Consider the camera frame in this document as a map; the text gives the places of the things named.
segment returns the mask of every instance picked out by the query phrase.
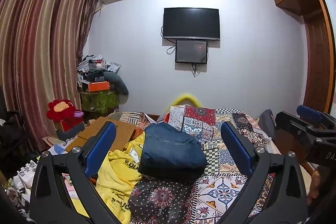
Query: hand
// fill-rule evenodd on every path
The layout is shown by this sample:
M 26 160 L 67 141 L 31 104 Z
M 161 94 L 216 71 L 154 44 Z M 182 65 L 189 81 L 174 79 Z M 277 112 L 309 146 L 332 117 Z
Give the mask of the hand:
M 313 201 L 313 198 L 317 198 L 319 196 L 319 189 L 318 186 L 321 182 L 321 176 L 320 172 L 315 171 L 313 175 L 311 176 L 311 183 L 309 188 L 309 193 L 307 195 L 307 204 L 311 204 Z

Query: window curtain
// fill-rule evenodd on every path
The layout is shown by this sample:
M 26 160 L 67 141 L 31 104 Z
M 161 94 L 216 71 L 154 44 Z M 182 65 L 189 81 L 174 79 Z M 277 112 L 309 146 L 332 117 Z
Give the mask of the window curtain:
M 76 67 L 85 1 L 0 0 L 0 85 L 39 150 L 43 137 L 55 135 L 48 103 L 69 99 L 80 108 Z
M 83 49 L 89 35 L 94 12 L 99 0 L 85 0 L 81 28 L 77 45 L 77 64 L 82 61 Z

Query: stuffed toy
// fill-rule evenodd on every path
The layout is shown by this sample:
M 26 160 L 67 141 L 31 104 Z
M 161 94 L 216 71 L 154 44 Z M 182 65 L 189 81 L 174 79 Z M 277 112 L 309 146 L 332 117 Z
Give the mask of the stuffed toy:
M 54 100 L 48 104 L 48 107 L 50 110 L 47 111 L 47 117 L 54 122 L 73 119 L 77 112 L 81 112 L 70 100 Z

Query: denim jeans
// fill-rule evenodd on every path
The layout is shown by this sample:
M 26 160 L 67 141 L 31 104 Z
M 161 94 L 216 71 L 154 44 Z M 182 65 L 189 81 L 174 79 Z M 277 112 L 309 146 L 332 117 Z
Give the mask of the denim jeans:
M 193 136 L 165 122 L 145 129 L 140 173 L 157 178 L 196 180 L 207 165 L 201 144 Z

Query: cardboard sheet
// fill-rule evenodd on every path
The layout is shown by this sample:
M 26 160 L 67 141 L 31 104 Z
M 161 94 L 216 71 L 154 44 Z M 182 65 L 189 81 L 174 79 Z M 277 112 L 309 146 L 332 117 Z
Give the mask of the cardboard sheet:
M 70 150 L 75 146 L 83 147 L 83 145 L 86 143 L 86 141 L 90 137 L 97 135 L 101 127 L 107 121 L 113 122 L 117 128 L 117 135 L 110 148 L 110 151 L 114 151 L 117 149 L 122 151 L 124 148 L 124 145 L 129 142 L 133 134 L 133 131 L 135 129 L 135 124 L 121 122 L 121 121 L 113 121 L 106 117 L 99 117 L 91 125 L 89 125 L 81 133 L 79 133 L 77 135 L 77 138 L 66 148 L 66 151 L 70 152 Z

